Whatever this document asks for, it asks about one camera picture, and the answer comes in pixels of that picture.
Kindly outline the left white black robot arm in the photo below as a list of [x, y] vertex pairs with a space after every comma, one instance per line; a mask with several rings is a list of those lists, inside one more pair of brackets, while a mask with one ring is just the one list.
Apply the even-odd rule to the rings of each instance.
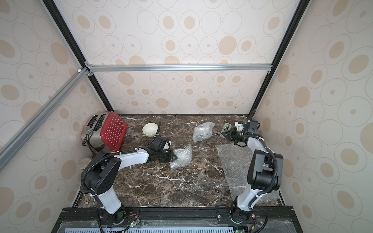
[[102, 209], [113, 215], [122, 207], [113, 187], [119, 170], [152, 161], [168, 163], [177, 159], [171, 149], [139, 148], [125, 153], [101, 150], [83, 170], [81, 188], [91, 194]]

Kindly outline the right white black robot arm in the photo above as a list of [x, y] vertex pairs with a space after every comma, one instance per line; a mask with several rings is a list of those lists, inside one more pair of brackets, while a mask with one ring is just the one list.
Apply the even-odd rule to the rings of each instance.
[[234, 128], [221, 135], [237, 146], [244, 143], [244, 147], [253, 152], [247, 174], [248, 184], [231, 206], [231, 218], [240, 221], [244, 216], [251, 216], [261, 198], [280, 188], [284, 159], [274, 153], [258, 134], [238, 132]]

